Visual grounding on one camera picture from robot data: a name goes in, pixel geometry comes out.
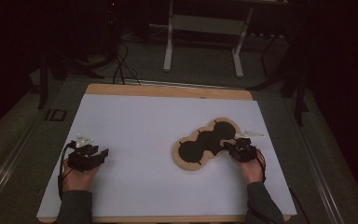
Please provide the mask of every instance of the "wooden puzzle piece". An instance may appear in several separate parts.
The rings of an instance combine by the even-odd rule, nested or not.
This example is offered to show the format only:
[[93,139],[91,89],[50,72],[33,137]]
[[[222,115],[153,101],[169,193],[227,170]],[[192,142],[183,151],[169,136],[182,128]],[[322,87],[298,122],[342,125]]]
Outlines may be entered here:
[[232,141],[240,132],[240,127],[231,119],[214,119],[207,127],[177,141],[173,146],[173,160],[184,170],[199,170],[209,159],[220,154],[224,142]]

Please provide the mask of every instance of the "metal leg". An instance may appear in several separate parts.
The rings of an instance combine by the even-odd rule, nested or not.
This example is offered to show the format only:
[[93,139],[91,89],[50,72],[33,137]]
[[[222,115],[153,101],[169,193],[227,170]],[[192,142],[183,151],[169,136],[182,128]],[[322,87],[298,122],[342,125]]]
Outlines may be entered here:
[[168,43],[167,49],[165,50],[164,59],[164,72],[171,71],[171,60],[172,60],[172,16],[173,16],[173,0],[170,1],[170,17],[168,18]]
[[238,45],[236,48],[232,49],[232,58],[234,60],[234,66],[235,66],[235,73],[237,74],[237,77],[242,78],[243,72],[242,72],[242,66],[241,66],[241,59],[240,59],[240,51],[242,48],[243,40],[246,37],[246,31],[249,27],[249,22],[251,21],[252,15],[254,12],[254,8],[249,8],[248,16],[246,18],[246,21],[243,23],[240,39],[238,41]]

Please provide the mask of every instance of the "forearm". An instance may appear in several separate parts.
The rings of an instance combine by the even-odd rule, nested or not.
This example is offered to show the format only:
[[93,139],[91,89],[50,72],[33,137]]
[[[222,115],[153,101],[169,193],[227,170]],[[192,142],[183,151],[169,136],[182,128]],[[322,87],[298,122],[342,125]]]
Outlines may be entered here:
[[62,195],[57,224],[91,224],[92,193],[86,190],[71,190]]
[[248,212],[246,213],[246,224],[283,223],[283,215],[281,210],[272,201],[269,192],[261,182],[251,183],[247,187],[248,190]]

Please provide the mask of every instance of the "hand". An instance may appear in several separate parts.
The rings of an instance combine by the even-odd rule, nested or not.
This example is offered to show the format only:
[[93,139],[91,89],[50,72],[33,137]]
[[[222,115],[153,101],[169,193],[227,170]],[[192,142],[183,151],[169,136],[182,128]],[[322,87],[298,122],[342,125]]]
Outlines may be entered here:
[[62,173],[62,177],[64,177],[62,181],[63,192],[69,190],[90,190],[92,179],[97,173],[98,168],[99,167],[95,167],[92,170],[81,173],[68,166],[68,159],[64,160],[64,170]]
[[[257,150],[257,158],[261,161],[264,168],[266,168],[266,161],[264,160],[260,149]],[[241,175],[246,185],[249,185],[254,182],[263,182],[264,172],[260,166],[260,163],[256,159],[248,162],[240,162],[235,160],[234,158],[233,160],[240,166]]]

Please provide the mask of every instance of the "black cable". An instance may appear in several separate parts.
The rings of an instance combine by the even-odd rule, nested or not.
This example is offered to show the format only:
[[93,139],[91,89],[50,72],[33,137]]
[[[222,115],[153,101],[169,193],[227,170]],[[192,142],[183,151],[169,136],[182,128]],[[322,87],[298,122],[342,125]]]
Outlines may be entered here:
[[262,215],[261,213],[257,212],[248,202],[248,212],[252,215],[254,215],[255,217],[258,217],[259,219],[265,221],[268,224],[278,224],[274,221],[272,221],[271,219],[265,217],[264,215]]
[[65,154],[66,154],[66,150],[68,149],[69,146],[71,146],[72,143],[68,143],[65,148],[62,151],[61,154],[61,160],[60,160],[60,172],[58,173],[58,194],[60,196],[60,199],[62,199],[62,195],[63,195],[63,189],[62,189],[62,182],[63,180],[66,178],[62,177],[62,167],[63,167],[63,158],[65,158]]
[[263,162],[261,162],[261,160],[258,159],[258,157],[256,157],[256,159],[257,159],[258,164],[260,164],[261,170],[263,171],[263,183],[264,183],[266,181],[266,166],[267,166],[267,164],[265,163],[263,165]]
[[62,180],[64,180],[69,174],[71,174],[71,172],[73,171],[74,169],[71,169],[69,172],[68,172],[68,174],[66,174],[63,178],[62,178]]
[[126,48],[126,53],[124,54],[124,57],[123,57],[122,61],[120,61],[120,59],[119,59],[118,56],[117,56],[118,67],[117,67],[115,73],[113,74],[113,84],[115,84],[117,72],[118,72],[119,69],[120,69],[120,73],[122,73],[122,71],[121,71],[121,65],[122,65],[122,63],[126,60],[128,54],[129,54],[129,48],[127,47],[127,45],[123,44],[121,41],[119,41],[119,44],[123,45],[123,46]]
[[139,79],[137,78],[138,72],[137,72],[135,69],[130,68],[130,67],[127,65],[127,63],[124,62],[124,61],[122,61],[122,65],[124,65],[124,67],[127,68],[127,70],[129,71],[129,73],[131,74],[132,78],[135,79],[136,82],[138,82],[138,84],[139,84],[140,86],[142,86],[142,85],[141,85],[141,82],[139,82]]
[[296,202],[298,203],[298,206],[300,207],[300,210],[301,210],[302,214],[304,215],[305,220],[307,221],[308,224],[310,224],[310,220],[308,219],[308,216],[305,213],[305,210],[304,210],[303,206],[301,205],[300,201],[298,200],[298,198],[295,195],[295,192],[292,190],[291,186],[289,186],[289,191],[293,195],[293,197],[295,198]]

